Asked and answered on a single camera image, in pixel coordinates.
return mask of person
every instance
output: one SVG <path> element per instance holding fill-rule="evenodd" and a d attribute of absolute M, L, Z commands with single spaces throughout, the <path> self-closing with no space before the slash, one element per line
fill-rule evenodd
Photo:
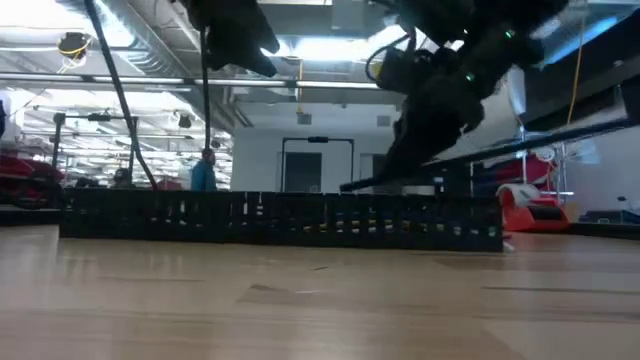
<path fill-rule="evenodd" d="M 120 168 L 116 170 L 116 174 L 113 175 L 113 188 L 114 189 L 131 189 L 135 186 L 131 183 L 131 174 L 129 169 Z"/>
<path fill-rule="evenodd" d="M 191 191 L 212 192 L 217 191 L 216 175 L 213 165 L 216 163 L 216 154 L 213 149 L 202 150 L 202 159 L 191 170 Z"/>

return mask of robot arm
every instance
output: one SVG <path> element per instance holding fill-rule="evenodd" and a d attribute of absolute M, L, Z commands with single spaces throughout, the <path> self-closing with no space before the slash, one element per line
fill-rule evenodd
<path fill-rule="evenodd" d="M 263 75 L 275 74 L 260 48 L 276 52 L 278 41 L 255 0 L 180 1 L 192 24 L 208 32 L 211 67 L 233 63 Z M 371 77 L 380 88 L 407 95 L 402 116 L 394 124 L 395 139 L 386 164 L 378 174 L 384 181 L 410 175 L 455 145 L 462 133 L 475 129 L 484 118 L 481 101 L 493 93 L 500 78 L 513 65 L 527 67 L 543 59 L 541 44 L 529 34 L 569 2 L 374 1 L 398 14 L 410 38 L 405 51 L 391 45 L 381 49 L 387 50 L 381 71 Z M 414 49 L 416 28 L 440 45 L 435 54 Z M 459 51 L 444 46 L 456 40 L 465 43 Z"/>

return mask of black hose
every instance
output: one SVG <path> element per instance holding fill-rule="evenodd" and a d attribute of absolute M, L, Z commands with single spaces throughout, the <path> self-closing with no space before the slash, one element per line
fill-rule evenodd
<path fill-rule="evenodd" d="M 116 69 L 115 63 L 113 62 L 113 57 L 111 56 L 111 51 L 109 50 L 109 44 L 107 43 L 107 39 L 104 36 L 104 31 L 102 30 L 102 24 L 100 24 L 100 18 L 98 17 L 96 6 L 93 0 L 84 0 L 84 4 L 85 4 L 85 7 L 87 8 L 87 14 L 91 19 L 93 28 L 96 31 L 96 35 L 98 36 L 98 40 L 100 42 L 100 48 L 102 50 L 102 55 L 104 56 L 104 60 L 107 63 L 107 67 L 109 68 L 109 74 L 111 75 L 113 86 L 115 87 L 116 93 L 118 94 L 118 100 L 120 101 L 122 114 L 124 115 L 124 120 L 127 123 L 127 128 L 129 128 L 129 134 L 131 136 L 131 148 L 133 149 L 136 155 L 136 159 L 140 163 L 140 166 L 142 166 L 142 170 L 144 170 L 145 175 L 147 175 L 147 178 L 151 183 L 151 188 L 153 190 L 157 190 L 158 184 L 153 178 L 153 174 L 151 174 L 151 171 L 149 170 L 147 163 L 142 158 L 142 152 L 140 151 L 140 144 L 138 143 L 138 132 L 136 130 L 136 126 L 134 125 L 133 119 L 131 118 L 129 105 L 127 104 L 127 99 L 124 96 L 124 89 L 122 88 L 122 83 L 120 82 L 120 77 L 118 76 L 118 70 Z"/>

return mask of metal frame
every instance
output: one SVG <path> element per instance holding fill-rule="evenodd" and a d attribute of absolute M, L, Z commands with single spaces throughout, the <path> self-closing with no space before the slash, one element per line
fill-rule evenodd
<path fill-rule="evenodd" d="M 288 141 L 307 141 L 309 143 L 328 143 L 328 142 L 348 142 L 351 144 L 351 181 L 353 181 L 353 163 L 355 156 L 355 140 L 353 139 L 339 139 L 339 138 L 327 138 L 327 137 L 284 137 L 282 138 L 282 152 L 280 153 L 280 192 L 284 192 L 284 167 L 285 167 L 285 146 Z"/>

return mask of overhead pipe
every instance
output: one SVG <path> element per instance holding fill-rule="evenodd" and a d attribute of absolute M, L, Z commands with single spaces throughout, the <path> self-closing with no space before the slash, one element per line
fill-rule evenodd
<path fill-rule="evenodd" d="M 55 73 L 0 72 L 0 81 L 32 81 L 53 83 L 98 83 L 109 84 L 112 80 L 104 75 L 69 75 Z M 121 76 L 122 84 L 133 85 L 203 85 L 197 78 L 159 78 Z M 382 90 L 374 83 L 345 81 L 308 80 L 267 80 L 267 79 L 208 79 L 209 86 L 289 88 L 289 89 L 341 89 L 341 90 Z"/>

